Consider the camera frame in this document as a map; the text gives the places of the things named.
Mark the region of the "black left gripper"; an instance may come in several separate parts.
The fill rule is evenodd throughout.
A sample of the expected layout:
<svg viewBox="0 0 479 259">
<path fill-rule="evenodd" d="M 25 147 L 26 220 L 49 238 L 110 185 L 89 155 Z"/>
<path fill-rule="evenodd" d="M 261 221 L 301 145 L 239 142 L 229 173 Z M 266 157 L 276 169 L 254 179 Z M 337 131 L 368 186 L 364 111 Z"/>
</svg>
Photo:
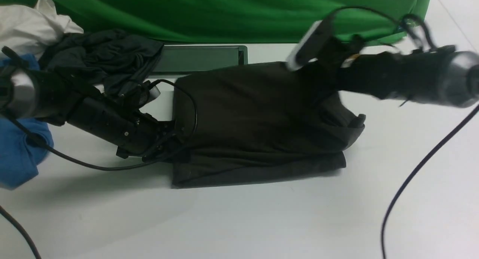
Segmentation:
<svg viewBox="0 0 479 259">
<path fill-rule="evenodd" d="M 83 99 L 67 114 L 67 122 L 116 145 L 116 155 L 123 159 L 169 159 L 180 150 L 174 121 L 157 121 L 147 113 L 128 111 L 106 99 Z"/>
</svg>

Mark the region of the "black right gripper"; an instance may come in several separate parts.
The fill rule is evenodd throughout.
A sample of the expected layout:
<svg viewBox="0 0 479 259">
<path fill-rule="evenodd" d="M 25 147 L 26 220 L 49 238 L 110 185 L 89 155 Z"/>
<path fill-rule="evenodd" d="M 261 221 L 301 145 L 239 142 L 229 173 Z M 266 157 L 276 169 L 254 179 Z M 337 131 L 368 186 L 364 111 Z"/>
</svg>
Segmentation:
<svg viewBox="0 0 479 259">
<path fill-rule="evenodd" d="M 352 37 L 350 41 L 328 38 L 316 54 L 316 60 L 307 65 L 308 75 L 317 80 L 320 86 L 335 90 L 342 64 L 346 59 L 358 55 L 365 43 L 363 37 Z"/>
</svg>

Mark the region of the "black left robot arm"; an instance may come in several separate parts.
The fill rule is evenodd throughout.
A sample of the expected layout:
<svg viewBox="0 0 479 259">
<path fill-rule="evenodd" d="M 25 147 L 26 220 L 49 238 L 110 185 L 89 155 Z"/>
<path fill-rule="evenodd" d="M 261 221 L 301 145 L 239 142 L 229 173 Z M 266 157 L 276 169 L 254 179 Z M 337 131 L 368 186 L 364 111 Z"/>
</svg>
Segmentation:
<svg viewBox="0 0 479 259">
<path fill-rule="evenodd" d="M 123 159 L 167 161 L 182 150 L 174 121 L 158 121 L 141 107 L 154 99 L 151 82 L 113 98 L 82 79 L 72 68 L 35 71 L 7 46 L 10 63 L 1 69 L 1 111 L 16 119 L 66 123 L 116 145 Z"/>
</svg>

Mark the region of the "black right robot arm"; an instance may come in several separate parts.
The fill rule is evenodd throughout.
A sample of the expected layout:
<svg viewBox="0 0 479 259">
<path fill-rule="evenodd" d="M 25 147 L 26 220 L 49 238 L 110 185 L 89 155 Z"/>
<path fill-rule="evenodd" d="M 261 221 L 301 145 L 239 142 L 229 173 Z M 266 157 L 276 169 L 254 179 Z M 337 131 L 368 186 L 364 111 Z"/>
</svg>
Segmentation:
<svg viewBox="0 0 479 259">
<path fill-rule="evenodd" d="M 365 41 L 354 36 L 349 43 L 333 38 L 301 68 L 299 74 L 313 81 L 317 99 L 333 91 L 371 95 L 422 104 L 466 108 L 478 102 L 478 54 L 442 46 L 411 54 L 359 51 Z"/>
</svg>

